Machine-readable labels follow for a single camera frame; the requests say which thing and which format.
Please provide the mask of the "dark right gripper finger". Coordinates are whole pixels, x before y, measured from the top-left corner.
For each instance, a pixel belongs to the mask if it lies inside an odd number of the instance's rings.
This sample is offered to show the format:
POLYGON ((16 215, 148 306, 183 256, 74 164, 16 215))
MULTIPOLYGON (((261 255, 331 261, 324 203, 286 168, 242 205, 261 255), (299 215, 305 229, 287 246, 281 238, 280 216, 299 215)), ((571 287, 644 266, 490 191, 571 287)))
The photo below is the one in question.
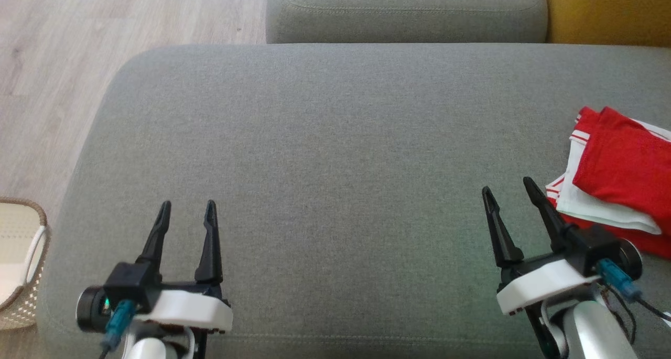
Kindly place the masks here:
POLYGON ((524 256, 510 237, 500 214, 500 206, 489 187, 483 187, 482 199, 496 266, 504 269, 522 263, 524 256))
POLYGON ((561 253, 566 250, 566 244, 561 232, 566 226, 566 222, 561 218, 558 211, 552 206, 546 198, 539 185, 531 177, 523 178, 523 185, 532 205, 539 211, 550 239, 551 251, 561 253))

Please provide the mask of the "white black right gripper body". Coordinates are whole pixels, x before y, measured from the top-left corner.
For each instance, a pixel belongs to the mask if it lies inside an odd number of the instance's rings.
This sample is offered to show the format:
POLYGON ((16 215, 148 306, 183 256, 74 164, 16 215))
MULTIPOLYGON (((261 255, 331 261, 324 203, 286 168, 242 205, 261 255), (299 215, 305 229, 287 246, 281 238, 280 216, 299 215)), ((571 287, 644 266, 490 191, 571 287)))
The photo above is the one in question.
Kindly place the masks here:
POLYGON ((593 285, 601 277, 584 276, 565 259, 544 264, 516 278, 512 276, 513 270, 511 267, 501 270, 502 288, 497 291, 496 299, 502 314, 515 314, 537 302, 569 297, 582 287, 587 288, 589 299, 602 304, 601 293, 593 285))

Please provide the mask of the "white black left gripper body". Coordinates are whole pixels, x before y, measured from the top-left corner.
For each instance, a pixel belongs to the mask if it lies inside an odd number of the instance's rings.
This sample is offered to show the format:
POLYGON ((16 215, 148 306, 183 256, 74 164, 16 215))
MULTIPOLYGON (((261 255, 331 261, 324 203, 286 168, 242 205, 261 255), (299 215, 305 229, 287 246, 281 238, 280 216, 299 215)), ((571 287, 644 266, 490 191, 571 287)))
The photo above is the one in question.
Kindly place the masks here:
POLYGON ((214 296, 167 289, 161 290, 151 312, 136 314, 134 321, 228 332, 233 329, 233 310, 214 296))

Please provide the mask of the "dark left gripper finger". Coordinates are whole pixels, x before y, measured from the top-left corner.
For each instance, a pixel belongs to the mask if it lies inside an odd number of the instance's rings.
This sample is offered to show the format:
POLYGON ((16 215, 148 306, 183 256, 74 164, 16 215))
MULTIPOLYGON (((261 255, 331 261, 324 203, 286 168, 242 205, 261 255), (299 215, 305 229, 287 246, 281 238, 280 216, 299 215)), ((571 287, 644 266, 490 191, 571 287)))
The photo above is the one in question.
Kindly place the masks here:
POLYGON ((170 214, 171 202, 164 201, 149 232, 149 237, 145 242, 142 253, 136 259, 136 264, 148 263, 153 268, 160 268, 165 236, 169 230, 170 214))
POLYGON ((218 285, 223 282, 223 269, 217 206, 214 200, 208 200, 203 226, 206 234, 199 266, 195 270, 195 281, 197 284, 218 285))

